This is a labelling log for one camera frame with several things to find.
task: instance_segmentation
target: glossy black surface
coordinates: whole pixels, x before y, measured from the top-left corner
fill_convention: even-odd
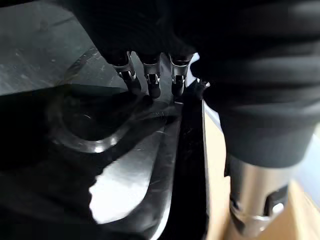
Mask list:
[[[14,15],[20,17],[1,25],[0,90],[2,95],[27,92],[0,97],[1,239],[202,238],[202,106],[195,101],[182,117],[186,100],[173,101],[168,59],[160,57],[162,93],[152,101],[133,53],[142,86],[142,94],[133,96],[70,13],[41,2],[0,9],[2,23]],[[48,88],[71,82],[83,85]],[[103,152],[65,146],[49,121],[50,106],[57,106],[62,95],[68,97],[58,112],[68,134],[93,142],[119,129],[126,128],[125,134]],[[104,177],[107,187],[98,184]],[[132,188],[119,188],[131,184],[143,187],[136,198]],[[107,214],[92,205],[101,199],[92,186],[106,191],[102,207]]]

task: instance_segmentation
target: black rubber fingertip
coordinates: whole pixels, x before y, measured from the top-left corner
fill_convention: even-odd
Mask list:
[[[161,95],[161,89],[160,86],[157,84],[156,86],[150,86],[148,85],[149,95],[153,99],[157,99]]]
[[[171,92],[174,96],[180,97],[184,93],[184,88],[185,88],[184,84],[178,85],[178,84],[172,83]]]
[[[139,94],[141,93],[141,84],[138,78],[136,78],[134,81],[126,84],[128,90],[132,92],[133,94]]]

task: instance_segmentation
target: metal joint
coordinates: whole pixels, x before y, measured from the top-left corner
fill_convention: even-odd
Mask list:
[[[134,64],[132,62],[130,53],[127,52],[126,54],[128,56],[128,63],[126,65],[123,65],[123,66],[112,65],[112,66],[120,78],[122,78],[125,81],[129,80],[129,79],[126,79],[126,77],[124,76],[124,73],[128,73],[130,80],[132,82],[134,82],[137,77],[136,71],[135,71]]]

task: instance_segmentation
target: metal connector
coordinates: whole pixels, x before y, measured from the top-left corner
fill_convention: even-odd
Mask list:
[[[241,235],[258,236],[284,210],[295,169],[261,167],[230,157],[230,213]]]

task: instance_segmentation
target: black sleeve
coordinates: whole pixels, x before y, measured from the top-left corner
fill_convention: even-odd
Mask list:
[[[191,70],[211,82],[204,99],[230,154],[289,167],[320,122],[320,1],[238,2],[218,10],[216,37]]]

